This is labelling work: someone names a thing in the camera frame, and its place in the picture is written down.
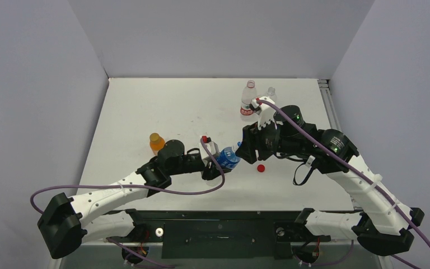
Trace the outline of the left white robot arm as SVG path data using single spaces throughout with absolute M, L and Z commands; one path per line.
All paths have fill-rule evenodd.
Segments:
M 171 176 L 200 172 L 202 179 L 225 180 L 231 171 L 218 162 L 220 151 L 210 137 L 201 136 L 198 149 L 185 151 L 179 140 L 169 140 L 155 157 L 135 172 L 109 185 L 89 185 L 89 192 L 51 198 L 38 220 L 38 229 L 53 259 L 63 258 L 82 243 L 119 236 L 138 241 L 144 225 L 131 216 L 134 210 L 117 208 L 156 193 L 170 193 Z

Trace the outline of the orange juice bottle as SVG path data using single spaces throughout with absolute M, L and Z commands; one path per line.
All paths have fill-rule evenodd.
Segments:
M 149 146 L 155 156 L 164 147 L 165 140 L 158 133 L 151 133 L 149 136 Z

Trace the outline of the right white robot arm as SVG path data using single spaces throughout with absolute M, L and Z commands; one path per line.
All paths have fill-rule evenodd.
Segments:
M 257 123 L 245 126 L 236 155 L 249 164 L 272 156 L 295 157 L 339 184 L 360 205 L 361 210 L 353 213 L 303 209 L 293 231 L 308 242 L 318 237 L 356 240 L 373 254 L 390 256 L 410 249 L 412 227 L 424 219 L 421 209 L 408 207 L 387 190 L 381 175 L 369 169 L 344 133 L 305 122 L 298 106 L 284 106 L 263 127 Z

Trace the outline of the blue label water bottle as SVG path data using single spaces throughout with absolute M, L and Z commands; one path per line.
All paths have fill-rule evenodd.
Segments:
M 241 158 L 236 155 L 236 151 L 241 146 L 241 142 L 237 142 L 233 146 L 225 147 L 216 158 L 217 162 L 221 166 L 222 169 L 230 169 L 233 170 Z

